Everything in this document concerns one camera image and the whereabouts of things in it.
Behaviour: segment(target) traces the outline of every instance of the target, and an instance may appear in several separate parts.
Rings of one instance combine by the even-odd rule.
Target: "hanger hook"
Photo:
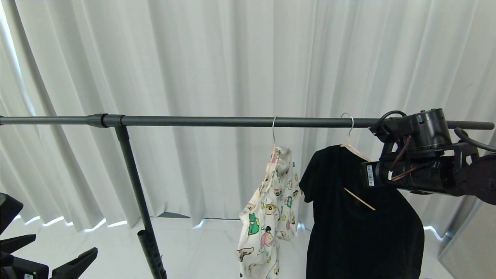
[[[272,138],[274,139],[274,145],[276,145],[276,135],[274,133],[274,125],[276,124],[276,117],[274,117],[274,121],[272,121]]]
[[[343,118],[343,115],[347,114],[351,118],[351,129],[348,131],[348,138],[351,136],[351,130],[353,130],[353,127],[355,126],[355,120],[353,119],[353,116],[351,114],[345,112],[341,115],[341,118]]]

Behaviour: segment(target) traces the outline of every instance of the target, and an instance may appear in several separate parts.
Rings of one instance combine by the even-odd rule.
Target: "curtain fold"
[[[30,115],[24,86],[38,116],[374,118],[441,107],[452,120],[496,121],[493,1],[2,5],[20,67],[17,73],[6,62],[12,51],[2,37],[5,116]],[[275,129],[277,143],[294,151],[300,175],[316,150],[345,142],[347,132]],[[129,127],[129,133],[151,215],[175,212],[193,224],[237,218],[271,152],[270,129]],[[133,225],[139,212],[114,134],[85,126],[2,127],[0,183],[29,204],[24,219],[64,216],[79,229],[102,218]],[[493,134],[470,131],[482,142]],[[382,148],[366,129],[352,131],[352,144],[371,158]],[[461,201],[404,194],[440,235]],[[311,227],[311,207],[302,216]]]

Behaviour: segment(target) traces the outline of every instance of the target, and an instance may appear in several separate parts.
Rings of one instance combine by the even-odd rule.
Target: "white floor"
[[[153,220],[157,242],[163,254],[164,266],[171,279],[230,279],[239,278],[235,249],[241,228],[240,221],[204,220],[191,228],[189,219],[157,218]],[[62,220],[42,226],[39,220],[25,225],[16,219],[1,235],[1,239],[36,233],[34,243],[14,253],[18,257],[41,262],[56,268],[92,247],[98,257],[81,276],[89,278],[141,279],[151,278],[136,233],[138,224],[108,227],[103,224],[91,232],[76,232]],[[307,245],[310,232],[300,229],[292,245],[281,244],[281,268],[278,278],[305,278]],[[426,231],[424,263],[421,278],[452,279],[438,262],[441,242],[434,233]]]

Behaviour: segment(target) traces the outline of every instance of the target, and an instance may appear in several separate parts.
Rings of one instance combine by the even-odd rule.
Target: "black metal rod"
[[[104,115],[102,124],[113,126],[189,126],[189,127],[271,127],[272,117],[195,117],[195,116],[122,116],[116,124],[113,115]],[[367,128],[378,121],[378,118],[355,118],[355,128]],[[87,117],[0,117],[0,125],[84,125],[88,124]],[[492,130],[492,122],[476,121],[447,121],[448,128],[462,128],[466,130]],[[349,128],[349,118],[304,118],[278,117],[275,127],[296,128]]]
[[[141,247],[143,248],[146,260],[150,265],[150,270],[153,277],[155,279],[166,279],[167,275],[162,259],[160,258],[157,239],[155,238],[152,221],[150,219],[150,214],[148,213],[148,207],[146,206],[145,194],[143,193],[138,169],[136,168],[136,162],[134,161],[134,156],[132,154],[129,133],[127,132],[127,128],[125,126],[116,126],[115,128],[117,138],[121,144],[124,161],[127,166],[127,172],[129,173],[129,178],[131,179],[132,189],[134,190],[134,195],[136,196],[136,201],[138,203],[141,220],[143,221],[143,225],[145,227],[143,233],[138,233]]]

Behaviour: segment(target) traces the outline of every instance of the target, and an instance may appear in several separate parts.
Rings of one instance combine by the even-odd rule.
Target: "barcode label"
[[[369,177],[369,187],[373,187],[373,171],[372,171],[372,166],[368,165],[367,166],[367,176]]]

